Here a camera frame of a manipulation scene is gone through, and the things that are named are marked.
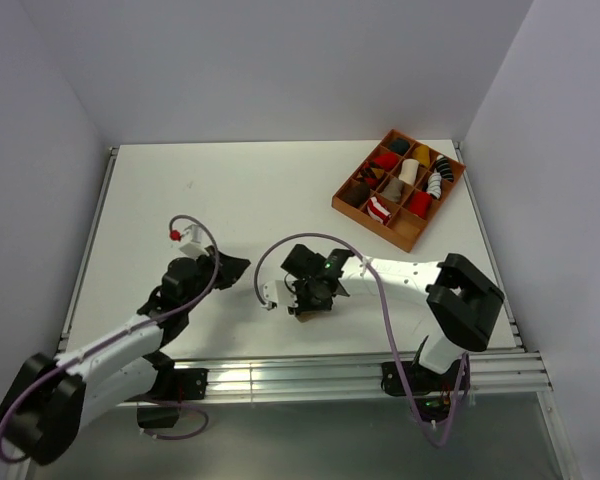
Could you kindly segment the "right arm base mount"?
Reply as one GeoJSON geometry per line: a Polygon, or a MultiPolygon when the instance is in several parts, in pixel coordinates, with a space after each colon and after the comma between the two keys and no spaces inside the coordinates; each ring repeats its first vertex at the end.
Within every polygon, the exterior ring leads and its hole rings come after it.
{"type": "Polygon", "coordinates": [[[445,422],[451,414],[452,401],[462,405],[469,394],[471,380],[467,354],[455,360],[444,374],[434,373],[413,361],[403,361],[402,367],[419,415],[425,422],[445,422]]]}

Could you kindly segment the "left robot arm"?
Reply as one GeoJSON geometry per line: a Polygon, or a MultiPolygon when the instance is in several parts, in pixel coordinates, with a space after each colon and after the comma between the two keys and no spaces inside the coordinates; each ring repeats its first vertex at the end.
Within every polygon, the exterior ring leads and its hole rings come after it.
{"type": "Polygon", "coordinates": [[[163,347],[188,326],[212,290],[232,287],[249,267],[209,246],[172,260],[147,301],[122,326],[72,352],[29,357],[0,404],[0,459],[10,443],[40,465],[63,455],[81,429],[127,400],[173,402],[178,376],[163,347]]]}

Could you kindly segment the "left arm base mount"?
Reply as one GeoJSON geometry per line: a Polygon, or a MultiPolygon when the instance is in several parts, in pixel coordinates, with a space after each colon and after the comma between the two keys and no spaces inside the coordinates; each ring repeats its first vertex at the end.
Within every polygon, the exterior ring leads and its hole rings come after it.
{"type": "Polygon", "coordinates": [[[160,371],[149,392],[132,398],[132,401],[153,404],[153,407],[137,408],[136,421],[140,434],[158,440],[176,441],[193,438],[204,432],[209,425],[209,415],[191,404],[191,401],[205,398],[207,376],[208,370],[204,368],[160,371]],[[173,428],[185,413],[199,414],[203,423],[187,434],[167,435],[159,432],[160,429],[173,428]]]}

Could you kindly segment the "red white striped sock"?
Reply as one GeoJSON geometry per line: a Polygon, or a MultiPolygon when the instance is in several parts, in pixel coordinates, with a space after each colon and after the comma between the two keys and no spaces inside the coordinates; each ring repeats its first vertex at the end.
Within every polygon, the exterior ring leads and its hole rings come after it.
{"type": "Polygon", "coordinates": [[[392,218],[391,211],[376,196],[367,201],[366,212],[370,218],[382,225],[386,225],[392,218]]]}

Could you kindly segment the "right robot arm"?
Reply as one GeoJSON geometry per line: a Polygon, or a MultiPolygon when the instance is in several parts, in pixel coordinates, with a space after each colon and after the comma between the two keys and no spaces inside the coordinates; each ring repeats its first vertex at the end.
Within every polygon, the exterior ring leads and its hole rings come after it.
{"type": "Polygon", "coordinates": [[[450,253],[439,262],[358,258],[350,249],[328,256],[297,244],[281,264],[293,278],[271,281],[270,301],[296,317],[332,310],[336,297],[371,296],[407,301],[430,310],[439,331],[428,336],[413,365],[415,383],[432,390],[468,352],[484,352],[504,302],[504,293],[465,256],[450,253]]]}

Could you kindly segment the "tan brown sock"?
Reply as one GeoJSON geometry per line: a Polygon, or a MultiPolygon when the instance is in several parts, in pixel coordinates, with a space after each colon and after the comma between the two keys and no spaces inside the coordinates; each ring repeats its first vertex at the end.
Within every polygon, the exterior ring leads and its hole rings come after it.
{"type": "Polygon", "coordinates": [[[320,312],[309,311],[309,312],[299,313],[295,316],[295,318],[301,323],[306,323],[310,320],[318,318],[320,315],[321,315],[320,312]]]}

